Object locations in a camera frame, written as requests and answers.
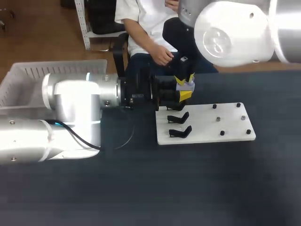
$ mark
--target dark blue table surface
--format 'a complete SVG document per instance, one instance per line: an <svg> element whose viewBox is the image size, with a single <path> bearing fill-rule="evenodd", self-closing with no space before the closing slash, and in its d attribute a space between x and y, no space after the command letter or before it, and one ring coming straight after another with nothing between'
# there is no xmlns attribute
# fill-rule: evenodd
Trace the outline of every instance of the dark blue table surface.
<svg viewBox="0 0 301 226"><path fill-rule="evenodd" d="M191 104L244 103L257 139L159 146L152 106L106 111L98 156L0 167L0 224L300 226L301 71L196 85Z"/></svg>

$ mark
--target person's hand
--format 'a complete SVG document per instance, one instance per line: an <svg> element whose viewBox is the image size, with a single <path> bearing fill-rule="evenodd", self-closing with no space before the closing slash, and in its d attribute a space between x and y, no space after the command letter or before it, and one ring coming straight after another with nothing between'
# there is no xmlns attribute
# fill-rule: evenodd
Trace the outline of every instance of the person's hand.
<svg viewBox="0 0 301 226"><path fill-rule="evenodd" d="M150 55L153 58L153 60L156 62L156 64L165 66L173 59L173 54L166 49L164 46L155 45L151 51Z"/></svg>
<svg viewBox="0 0 301 226"><path fill-rule="evenodd" d="M165 0L165 6L171 8L175 12L178 12L179 0Z"/></svg>

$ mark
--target white board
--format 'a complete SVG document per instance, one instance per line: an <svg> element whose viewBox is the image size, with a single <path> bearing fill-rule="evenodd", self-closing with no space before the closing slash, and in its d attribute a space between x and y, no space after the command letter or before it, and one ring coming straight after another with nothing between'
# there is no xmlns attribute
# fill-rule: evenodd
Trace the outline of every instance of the white board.
<svg viewBox="0 0 301 226"><path fill-rule="evenodd" d="M244 104L237 107L237 103L213 105L187 105L180 112L167 110L160 107L156 112L157 138L159 145L179 145L196 143L215 143L232 141L251 141L256 139L250 119L247 115ZM168 123L167 116L183 117L189 112L190 116L184 124ZM170 137L169 130L175 129L185 131L188 126L192 126L192 132L187 138Z"/></svg>

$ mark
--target dark pants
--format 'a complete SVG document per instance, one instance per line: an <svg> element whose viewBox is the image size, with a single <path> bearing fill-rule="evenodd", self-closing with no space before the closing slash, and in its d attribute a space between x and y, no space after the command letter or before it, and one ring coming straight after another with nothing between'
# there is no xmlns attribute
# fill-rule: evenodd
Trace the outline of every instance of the dark pants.
<svg viewBox="0 0 301 226"><path fill-rule="evenodd" d="M131 57L127 65L126 77L138 74L140 69L148 66L150 67L151 74L155 74L156 76L169 75L166 68L156 64L149 54L137 53ZM202 58L196 65L195 73L218 73L218 71L212 63Z"/></svg>

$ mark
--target metal shelf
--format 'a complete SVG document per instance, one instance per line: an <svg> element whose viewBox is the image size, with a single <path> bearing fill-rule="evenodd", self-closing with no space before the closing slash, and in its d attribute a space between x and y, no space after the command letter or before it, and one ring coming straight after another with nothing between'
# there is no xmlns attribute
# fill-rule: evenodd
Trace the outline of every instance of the metal shelf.
<svg viewBox="0 0 301 226"><path fill-rule="evenodd" d="M83 36L84 44L86 50L90 50L90 39L91 38L114 38L118 37L120 34L125 32L117 32L117 33L111 33L111 34L94 34L92 31L90 31L89 26L86 23L86 15L85 15L85 2L84 0L74 0L77 15L79 18L79 24L81 28L81 33Z"/></svg>
<svg viewBox="0 0 301 226"><path fill-rule="evenodd" d="M125 33L126 31L123 32L117 32L117 33L112 33L112 34L95 34L93 32L88 32L87 36L89 38L109 38L109 37L118 37L122 33Z"/></svg>

